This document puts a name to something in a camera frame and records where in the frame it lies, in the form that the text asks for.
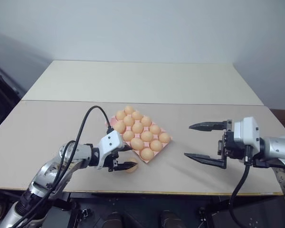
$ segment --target white wall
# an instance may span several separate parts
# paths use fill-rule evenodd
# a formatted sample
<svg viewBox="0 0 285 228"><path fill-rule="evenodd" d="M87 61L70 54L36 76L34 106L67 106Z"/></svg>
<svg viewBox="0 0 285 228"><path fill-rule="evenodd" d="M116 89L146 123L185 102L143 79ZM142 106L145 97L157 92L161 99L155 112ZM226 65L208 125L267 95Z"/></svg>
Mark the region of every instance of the white wall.
<svg viewBox="0 0 285 228"><path fill-rule="evenodd" d="M231 62L285 109L285 0L0 0L0 66L28 89L52 59Z"/></svg>

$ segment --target black chair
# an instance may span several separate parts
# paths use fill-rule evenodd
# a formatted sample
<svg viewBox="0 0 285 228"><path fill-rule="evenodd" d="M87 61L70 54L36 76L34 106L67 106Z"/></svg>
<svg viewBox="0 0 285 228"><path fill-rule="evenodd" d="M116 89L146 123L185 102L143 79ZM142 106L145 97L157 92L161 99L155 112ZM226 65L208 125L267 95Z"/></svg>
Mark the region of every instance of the black chair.
<svg viewBox="0 0 285 228"><path fill-rule="evenodd" d="M0 124L19 101L20 97L0 75Z"/></svg>

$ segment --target egg tray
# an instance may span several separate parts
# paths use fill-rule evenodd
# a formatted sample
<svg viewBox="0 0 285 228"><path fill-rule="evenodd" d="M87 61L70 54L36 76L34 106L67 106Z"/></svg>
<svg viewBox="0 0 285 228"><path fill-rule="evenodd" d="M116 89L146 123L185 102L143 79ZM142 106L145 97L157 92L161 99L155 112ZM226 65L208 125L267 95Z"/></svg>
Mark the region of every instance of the egg tray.
<svg viewBox="0 0 285 228"><path fill-rule="evenodd" d="M111 126L114 126L116 123L118 122L118 120L116 119L116 116L113 116L113 117L111 117L111 121L110 121L110 124L111 124ZM126 126L126 129L125 129L125 131L124 132L126 132L126 131L131 131L132 129L131 129L132 127L131 126ZM166 131L164 130L164 129L162 129L162 128L160 128L161 129L161 133L165 133ZM146 131L149 131L149 127L143 127L143 131L142 131L142 133L143 132L146 132ZM138 134L138 133L135 133L134 134L134 138L138 138L138 139L141 139L141 134ZM153 140L158 140L158 135L157 134L153 134ZM144 143L144 148L150 148L150 143L151 142L145 142L145 141L143 141L143 143ZM155 158L155 156L159 153L159 152L161 152L167 145L168 145L169 143L162 143L162 149L160 150L160 151L153 151L154 152L154 157L152 158L152 159L154 159ZM141 158L141 156L140 156L140 151L137 151L137 150L133 150L139 157L140 157L140 159L141 160L143 160L145 163L149 163L151 160L149 160L149 161L147 161L147 160L144 160L144 159L142 159Z"/></svg>

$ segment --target brown egg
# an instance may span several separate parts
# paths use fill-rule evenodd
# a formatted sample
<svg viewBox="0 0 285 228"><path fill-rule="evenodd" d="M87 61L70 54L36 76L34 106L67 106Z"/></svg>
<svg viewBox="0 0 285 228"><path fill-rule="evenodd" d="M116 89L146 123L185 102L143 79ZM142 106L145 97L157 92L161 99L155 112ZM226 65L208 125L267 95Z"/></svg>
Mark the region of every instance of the brown egg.
<svg viewBox="0 0 285 228"><path fill-rule="evenodd" d="M140 156L142 159L149 161L154 157L154 152L150 148L144 148L140 152Z"/></svg>
<svg viewBox="0 0 285 228"><path fill-rule="evenodd" d="M159 136L159 140L162 143L169 143L171 140L171 137L167 133L161 133Z"/></svg>
<svg viewBox="0 0 285 228"><path fill-rule="evenodd" d="M134 138L134 133L132 131L126 131L123 134L123 140L125 140L126 142L131 141L132 138Z"/></svg>
<svg viewBox="0 0 285 228"><path fill-rule="evenodd" d="M159 134L161 133L161 128L157 125L152 125L149 129L150 132L152 132L153 134Z"/></svg>
<svg viewBox="0 0 285 228"><path fill-rule="evenodd" d="M140 123L140 122L134 123L133 126L132 126L132 131L135 134L142 133L143 132L143 125L142 125L142 123Z"/></svg>
<svg viewBox="0 0 285 228"><path fill-rule="evenodd" d="M137 161L137 159L135 159L135 158L129 158L129 159L126 160L126 162L135 162L135 163L137 163L137 165L133 166L132 168L127 169L127 170L126 170L127 173L132 173L132 172L134 172L135 170L137 170L137 168L138 168L138 161Z"/></svg>
<svg viewBox="0 0 285 228"><path fill-rule="evenodd" d="M124 133L125 131L125 125L123 121L118 121L114 126L114 130L118 131L120 134Z"/></svg>
<svg viewBox="0 0 285 228"><path fill-rule="evenodd" d="M125 115L125 113L124 113L124 111L117 111L117 113L116 113L116 119L117 120L123 120L124 119L124 117L125 117L126 115Z"/></svg>
<svg viewBox="0 0 285 228"><path fill-rule="evenodd" d="M132 112L134 112L134 109L133 109L132 106L126 106L126 107L124 108L124 112L125 112L126 114L132 114Z"/></svg>
<svg viewBox="0 0 285 228"><path fill-rule="evenodd" d="M134 119L131 116L127 115L124 117L123 122L126 126L131 127L134 124Z"/></svg>
<svg viewBox="0 0 285 228"><path fill-rule="evenodd" d="M158 140L153 140L150 143L150 148L154 151L160 151L162 149L162 143Z"/></svg>
<svg viewBox="0 0 285 228"><path fill-rule="evenodd" d="M132 113L132 118L133 118L134 120L141 120L142 117L143 117L143 115L142 115L140 112L138 112L138 111L134 111L134 112Z"/></svg>
<svg viewBox="0 0 285 228"><path fill-rule="evenodd" d="M141 151L144 148L143 141L138 138L132 138L130 141L130 145L136 151Z"/></svg>
<svg viewBox="0 0 285 228"><path fill-rule="evenodd" d="M153 140L153 133L152 132L143 132L141 134L141 139L145 142L151 142Z"/></svg>
<svg viewBox="0 0 285 228"><path fill-rule="evenodd" d="M152 124L152 119L148 116L144 116L141 119L141 123L143 124L144 127L150 127Z"/></svg>

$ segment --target table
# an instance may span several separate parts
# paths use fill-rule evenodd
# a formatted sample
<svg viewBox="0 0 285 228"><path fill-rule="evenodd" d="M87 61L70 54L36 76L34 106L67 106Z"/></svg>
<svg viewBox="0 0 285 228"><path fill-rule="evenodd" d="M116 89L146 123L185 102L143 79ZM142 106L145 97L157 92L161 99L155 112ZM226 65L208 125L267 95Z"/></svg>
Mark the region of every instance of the table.
<svg viewBox="0 0 285 228"><path fill-rule="evenodd" d="M173 141L150 163L140 161L132 174L79 170L66 191L228 195L244 166L228 160L222 170L185 157L185 152L216 157L222 136L188 126L254 116L261 136L285 134L231 64L53 61L0 126L0 189L26 189L60 146L74 139L89 107L100 105L113 116L126 104L149 115ZM104 123L101 113L93 112L81 143L98 143ZM121 152L120 161L135 156ZM281 194L281 189L271 169L252 168L240 194Z"/></svg>
<svg viewBox="0 0 285 228"><path fill-rule="evenodd" d="M0 126L0 188L26 189L43 163L56 155L60 146L76 136L86 110L99 105L109 116L123 103L21 101ZM171 194L230 194L242 176L244 165L228 160L226 170L199 164L183 154L216 156L222 132L198 132L188 129L193 123L239 120L254 116L261 136L280 136L285 129L265 106L132 104L153 118L173 136L173 141L150 163L139 162L139 169L107 172L89 167L74 173L65 188L76 192L140 192ZM93 112L86 123L81 143L97 143L105 135L105 120ZM120 152L120 161L135 157ZM241 194L281 194L273 170L252 168Z"/></svg>

